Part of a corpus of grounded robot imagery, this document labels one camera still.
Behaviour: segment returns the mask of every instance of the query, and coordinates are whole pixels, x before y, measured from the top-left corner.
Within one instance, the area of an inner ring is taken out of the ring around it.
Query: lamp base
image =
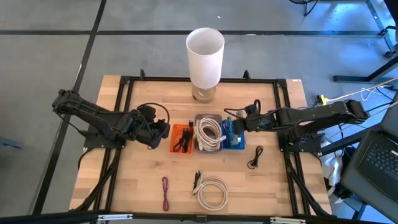
[[[199,103],[209,103],[213,100],[216,95],[216,87],[211,87],[209,89],[201,89],[192,85],[192,96]]]

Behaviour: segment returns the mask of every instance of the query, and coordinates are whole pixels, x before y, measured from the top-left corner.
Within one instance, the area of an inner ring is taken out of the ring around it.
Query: orange tray
[[[187,124],[175,124],[173,125],[173,130],[172,130],[172,139],[170,141],[170,153],[173,154],[192,154],[192,148],[193,148],[193,137],[191,138],[191,141],[188,144],[188,152],[182,152],[182,148],[178,152],[173,152],[174,146],[178,143],[180,138],[182,137],[182,132],[184,128],[189,128],[189,125]]]

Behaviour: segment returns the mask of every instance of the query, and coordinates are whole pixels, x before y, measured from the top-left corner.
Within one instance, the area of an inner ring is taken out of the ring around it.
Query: pink cable
[[[169,201],[167,200],[167,190],[169,189],[169,180],[167,177],[162,178],[162,186],[164,192],[163,211],[167,212],[169,210]]]

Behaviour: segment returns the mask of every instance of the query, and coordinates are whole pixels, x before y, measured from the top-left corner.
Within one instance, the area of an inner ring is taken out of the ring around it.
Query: blue box
[[[232,124],[232,127],[231,127],[232,134],[234,134],[233,133],[234,123],[232,122],[231,124]],[[223,120],[221,122],[221,132],[223,133],[223,135],[226,136],[226,139],[221,142],[222,149],[244,150],[244,134],[243,133],[239,135],[239,137],[241,138],[241,142],[239,142],[239,144],[237,144],[235,146],[230,146],[229,145],[229,142],[230,142],[229,133],[230,133],[230,131],[229,131],[228,121],[227,120]]]

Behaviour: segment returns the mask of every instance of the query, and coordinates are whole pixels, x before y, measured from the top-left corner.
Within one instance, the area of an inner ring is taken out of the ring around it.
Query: gray concrete floor
[[[373,0],[385,26],[393,25],[382,0]],[[0,1],[0,29],[91,29],[100,0]],[[288,0],[108,1],[100,30],[186,30],[209,26],[223,30],[377,30],[363,2],[321,1],[306,18],[303,6]],[[97,36],[80,94],[96,100],[103,75],[188,76],[185,35]],[[383,39],[372,37],[225,36],[222,77],[300,78],[307,102],[370,85],[334,83],[333,75],[369,75],[388,60]],[[0,149],[0,216],[25,215],[37,193],[60,120],[51,102],[60,88],[71,88],[88,36],[0,35],[0,136],[25,142],[24,149]],[[389,76],[395,77],[398,71]],[[353,97],[361,100],[359,95]],[[365,108],[388,102],[373,94]],[[372,117],[364,126],[378,123]],[[72,122],[81,128],[86,124]],[[359,131],[345,130],[345,135]],[[326,130],[327,136],[337,132]],[[338,140],[340,135],[332,138]],[[68,209],[83,138],[69,129],[44,206],[44,212]],[[353,211],[333,205],[333,213]],[[366,220],[387,222],[367,209]]]

